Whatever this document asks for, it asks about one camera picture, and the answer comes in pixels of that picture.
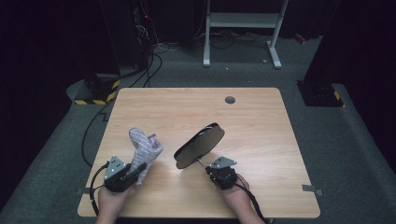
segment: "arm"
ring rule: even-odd
[[[114,224],[122,211],[128,194],[134,186],[129,187],[124,192],[115,193],[106,187],[99,189],[99,215],[96,224]]]
[[[238,177],[236,183],[245,185],[249,189],[249,184],[244,177],[241,175],[238,175]],[[265,224],[252,208],[250,199],[244,190],[233,186],[231,189],[222,190],[220,193],[228,206],[233,209],[241,224]]]

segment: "person's left hand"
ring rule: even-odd
[[[99,189],[99,216],[96,223],[115,223],[128,194],[134,188],[134,185],[126,189],[124,192],[111,192],[105,186]]]

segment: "table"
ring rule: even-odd
[[[285,17],[286,7],[289,0],[283,0],[279,13],[229,13],[211,12],[210,0],[207,1],[205,46],[204,46],[204,67],[210,66],[210,27],[250,27],[250,28],[271,28],[274,29],[272,39],[267,41],[267,46],[276,69],[281,69],[279,57],[275,49],[280,27]]]
[[[233,104],[225,102],[232,96]],[[131,162],[134,147],[128,132],[156,133],[163,144],[143,181],[120,214],[122,217],[235,217],[198,162],[176,168],[174,153],[206,125],[225,131],[216,147],[202,158],[219,156],[250,184],[265,217],[318,217],[318,202],[298,148],[281,94],[275,88],[150,88],[121,89],[92,167],[93,174],[112,155]],[[103,183],[104,172],[95,186]],[[83,217],[95,214],[88,195],[78,207]]]

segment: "gray carpet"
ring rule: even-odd
[[[318,197],[321,215],[315,219],[278,219],[276,223],[395,223],[396,176],[367,132],[343,85],[334,84],[346,107],[306,107],[295,83],[302,80],[320,39],[303,45],[278,39],[283,68],[275,70],[264,42],[234,43],[212,48],[211,66],[202,67],[203,48],[171,45],[160,54],[163,66],[151,87],[276,87],[280,89],[292,128]],[[217,46],[227,43],[213,41]],[[155,58],[152,72],[159,66]],[[136,77],[122,80],[129,87]],[[143,77],[134,85],[141,88]],[[74,99],[82,81],[67,94]],[[107,117],[111,106],[105,111]],[[94,223],[79,217],[78,189],[91,168],[81,157],[82,136],[101,105],[71,105],[69,112],[35,158],[0,214],[0,223]],[[106,128],[103,116],[90,127],[84,151],[93,162]],[[235,220],[132,219],[130,223],[235,223]]]

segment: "cloth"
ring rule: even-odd
[[[145,178],[149,167],[154,163],[155,159],[163,152],[163,146],[157,140],[156,134],[152,134],[149,137],[138,128],[132,128],[129,131],[129,137],[131,138],[132,144],[136,148],[134,152],[134,158],[131,162],[130,172],[137,169],[138,166],[144,162],[147,164],[147,168],[140,173],[139,179],[135,183],[138,187],[142,185],[143,179]]]

